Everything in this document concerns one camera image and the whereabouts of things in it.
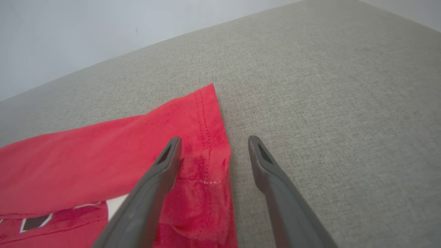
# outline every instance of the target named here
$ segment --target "stitching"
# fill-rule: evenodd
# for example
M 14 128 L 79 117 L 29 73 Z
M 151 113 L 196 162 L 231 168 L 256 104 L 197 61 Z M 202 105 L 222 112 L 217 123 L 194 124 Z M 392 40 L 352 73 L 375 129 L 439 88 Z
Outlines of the stitching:
M 196 110 L 197 110 L 197 114 L 198 114 L 198 123 L 199 123 L 199 131 L 201 132 L 201 137 L 202 137 L 202 146 L 205 146 L 205 138 L 204 138 L 204 134 L 202 134 L 202 123 L 199 120 L 200 119 L 200 114 L 199 114 L 199 106 L 198 106 L 198 97 L 196 95 L 196 92 L 194 93 L 194 100 L 196 102 Z
M 211 138 L 210 138 L 210 133 L 208 132 L 208 127 L 207 127 L 207 118 L 205 118 L 205 110 L 204 110 L 204 100 L 202 99 L 202 93 L 199 91 L 199 94 L 201 95 L 201 103 L 202 103 L 202 115 L 204 116 L 204 123 L 205 123 L 205 130 L 207 131 L 207 138 L 208 138 L 208 145 L 209 145 L 209 150 L 208 150 L 208 163 L 210 163 L 210 159 L 211 159 Z
M 201 90 L 199 90 L 199 94 L 201 95 L 201 106 L 202 106 L 202 115 L 204 116 L 204 124 L 205 124 L 205 131 L 207 132 L 207 139 L 208 139 L 208 145 L 209 145 L 209 150 L 208 150 L 208 162 L 207 164 L 210 164 L 210 160 L 211 160 L 211 151 L 212 151 L 212 147 L 211 147 L 211 138 L 210 138 L 210 133 L 208 132 L 208 127 L 207 127 L 207 118 L 205 117 L 205 109 L 204 109 L 204 100 L 202 97 L 202 92 Z M 208 178 L 208 169 L 207 166 L 205 167 L 205 178 Z M 204 184 L 210 184 L 210 182 L 207 181 L 203 181 Z M 207 203 L 209 205 L 209 212 L 208 212 L 208 216 L 211 216 L 212 213 L 212 209 L 213 209 L 213 202 L 211 201 L 210 197 L 207 197 L 207 191 L 204 190 L 204 197 L 205 199 L 207 199 Z M 197 235 L 197 237 L 200 237 L 201 233 L 203 231 L 203 227 L 201 227 L 201 230 L 199 230 L 199 233 Z
M 53 233 L 66 232 L 66 231 L 70 231 L 70 230 L 73 230 L 73 229 L 77 229 L 77 228 L 82 227 L 82 226 L 84 226 L 84 225 L 88 225 L 88 224 L 91 224 L 91 223 L 100 222 L 100 221 L 103 221 L 103 220 L 106 220 L 106 221 L 107 221 L 107 218 L 98 219 L 98 220 L 96 220 L 96 221 L 88 222 L 88 223 L 83 224 L 83 225 L 78 225 L 78 226 L 75 226 L 75 227 L 70 228 L 70 229 L 58 230 L 58 231 L 51 232 L 51 233 L 37 234 L 37 235 L 34 235 L 34 236 L 30 236 L 30 237 L 26 237 L 26 238 L 22 238 L 22 239 L 15 239 L 15 240 L 11 240 L 11 241 L 8 241 L 8 242 L 3 242 L 3 243 L 0 243 L 0 244 L 7 244 L 7 243 L 12 243 L 12 242 L 17 242 L 17 241 L 20 241 L 20 240 L 30 239 L 30 238 L 38 237 L 38 236 L 46 236 L 46 235 L 50 235 L 50 234 L 53 234 Z

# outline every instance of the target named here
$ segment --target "white wall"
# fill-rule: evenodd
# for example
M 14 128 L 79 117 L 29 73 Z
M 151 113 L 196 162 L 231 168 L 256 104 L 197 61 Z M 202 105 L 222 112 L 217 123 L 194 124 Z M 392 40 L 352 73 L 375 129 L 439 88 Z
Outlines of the white wall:
M 1 0 L 0 101 L 172 37 L 299 0 Z
M 361 0 L 441 32 L 441 0 Z

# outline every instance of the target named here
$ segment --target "red fabric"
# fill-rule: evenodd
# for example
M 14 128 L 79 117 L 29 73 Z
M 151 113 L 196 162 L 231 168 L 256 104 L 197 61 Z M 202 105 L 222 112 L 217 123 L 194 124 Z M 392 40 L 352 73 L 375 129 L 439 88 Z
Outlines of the red fabric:
M 22 219 L 0 223 L 0 245 L 15 247 L 90 247 L 108 221 L 107 204 L 61 210 L 43 227 L 20 233 Z
M 231 151 L 213 85 L 146 115 L 0 148 L 0 218 L 32 218 L 127 194 L 174 136 L 182 138 L 181 164 L 155 247 L 237 247 Z

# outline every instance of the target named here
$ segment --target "seam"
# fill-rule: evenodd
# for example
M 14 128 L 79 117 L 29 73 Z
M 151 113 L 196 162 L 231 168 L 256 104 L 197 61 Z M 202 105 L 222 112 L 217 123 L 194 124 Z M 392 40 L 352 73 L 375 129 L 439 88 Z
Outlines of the seam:
M 198 114 L 198 123 L 199 123 L 199 131 L 201 133 L 201 138 L 202 138 L 202 146 L 205 146 L 205 138 L 204 138 L 204 134 L 202 133 L 202 123 L 200 121 L 201 115 L 199 114 L 199 105 L 198 105 L 198 97 L 196 95 L 196 92 L 194 93 L 194 100 L 196 102 L 196 112 Z
M 29 238 L 33 238 L 33 237 L 38 237 L 38 236 L 46 236 L 46 235 L 53 234 L 53 233 L 67 232 L 67 231 L 70 231 L 70 230 L 73 230 L 73 229 L 77 229 L 79 227 L 82 227 L 82 226 L 85 226 L 85 225 L 89 225 L 89 224 L 92 224 L 92 223 L 100 222 L 100 221 L 103 221 L 103 220 L 107 220 L 107 218 L 99 219 L 99 220 L 96 220 L 96 221 L 93 221 L 93 222 L 88 222 L 86 224 L 78 225 L 76 227 L 69 228 L 69 229 L 59 230 L 59 231 L 55 231 L 55 232 L 51 232 L 51 233 L 38 234 L 38 235 L 34 235 L 34 236 L 22 238 L 22 239 L 16 239 L 16 240 L 8 241 L 8 242 L 3 242 L 3 243 L 0 243 L 0 244 L 7 244 L 7 243 L 12 243 L 12 242 L 17 242 L 17 241 L 21 241 L 21 240 L 25 240 L 25 239 L 29 239 Z
M 208 145 L 209 145 L 209 150 L 208 150 L 208 163 L 210 163 L 210 159 L 211 159 L 211 138 L 210 138 L 210 133 L 208 132 L 208 126 L 207 126 L 207 118 L 205 117 L 205 109 L 204 109 L 204 100 L 202 99 L 202 93 L 199 91 L 199 94 L 201 95 L 201 103 L 202 103 L 202 115 L 204 116 L 204 124 L 205 124 L 205 131 L 207 132 L 207 138 L 208 138 Z

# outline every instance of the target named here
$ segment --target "gray fabric surface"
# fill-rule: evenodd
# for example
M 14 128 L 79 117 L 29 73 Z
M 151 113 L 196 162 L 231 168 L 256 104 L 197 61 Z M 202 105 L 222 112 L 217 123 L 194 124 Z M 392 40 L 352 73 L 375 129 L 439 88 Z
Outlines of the gray fabric surface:
M 306 0 L 160 42 L 0 102 L 0 145 L 149 112 L 214 83 L 240 247 L 273 247 L 258 135 L 340 247 L 441 246 L 441 33 Z

